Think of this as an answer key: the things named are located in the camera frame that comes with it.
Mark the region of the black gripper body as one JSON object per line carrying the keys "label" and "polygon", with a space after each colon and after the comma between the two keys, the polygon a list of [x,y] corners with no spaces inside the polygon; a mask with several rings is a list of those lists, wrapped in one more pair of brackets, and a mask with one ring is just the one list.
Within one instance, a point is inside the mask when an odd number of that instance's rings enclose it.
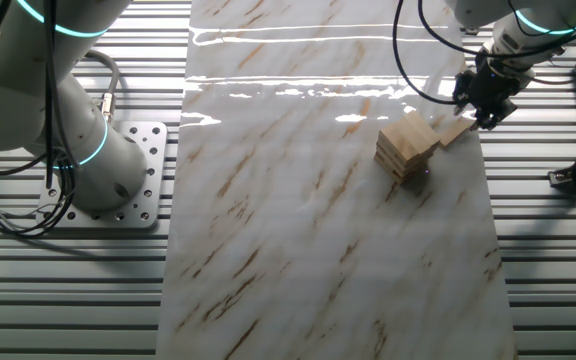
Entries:
{"label": "black gripper body", "polygon": [[519,90],[517,78],[499,75],[483,64],[470,84],[470,103],[478,110],[501,113],[504,102]]}

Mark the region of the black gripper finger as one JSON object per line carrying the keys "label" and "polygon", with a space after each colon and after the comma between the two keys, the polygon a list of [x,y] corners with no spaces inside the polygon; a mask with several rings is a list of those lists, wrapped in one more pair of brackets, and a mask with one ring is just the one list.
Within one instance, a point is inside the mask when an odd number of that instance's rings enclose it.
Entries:
{"label": "black gripper finger", "polygon": [[475,125],[478,129],[492,130],[516,110],[517,106],[509,99],[479,107]]}
{"label": "black gripper finger", "polygon": [[454,101],[454,115],[460,115],[470,102],[469,88],[476,73],[470,69],[460,72],[455,76],[455,87],[452,94]]}

